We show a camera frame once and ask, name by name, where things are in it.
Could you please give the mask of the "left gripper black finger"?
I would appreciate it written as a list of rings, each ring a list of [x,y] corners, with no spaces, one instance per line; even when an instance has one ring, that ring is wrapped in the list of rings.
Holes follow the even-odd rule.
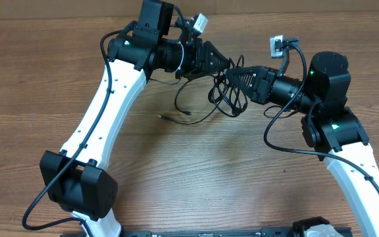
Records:
[[[208,75],[222,72],[223,68],[193,68],[186,69],[186,78],[188,81],[195,80],[197,78],[202,78]]]
[[[230,68],[230,60],[226,58],[210,41],[203,44],[205,50],[204,71],[223,71]]]

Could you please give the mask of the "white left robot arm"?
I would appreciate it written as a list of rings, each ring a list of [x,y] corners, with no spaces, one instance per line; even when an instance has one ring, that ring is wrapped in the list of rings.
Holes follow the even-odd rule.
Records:
[[[105,70],[83,119],[58,152],[46,151],[39,167],[44,192],[70,213],[84,236],[120,236],[113,213],[118,185],[107,173],[111,151],[130,107],[157,69],[194,80],[230,63],[201,39],[208,20],[179,15],[164,1],[144,1],[139,18],[103,36]]]

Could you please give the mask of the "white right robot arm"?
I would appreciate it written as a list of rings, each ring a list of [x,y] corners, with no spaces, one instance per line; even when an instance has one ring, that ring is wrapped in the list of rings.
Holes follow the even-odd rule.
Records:
[[[233,68],[225,77],[254,103],[273,103],[281,111],[303,114],[308,150],[279,147],[268,140],[265,144],[287,153],[316,155],[325,162],[363,234],[379,236],[379,170],[364,126],[346,106],[351,82],[347,58],[319,52],[302,80],[265,66]]]

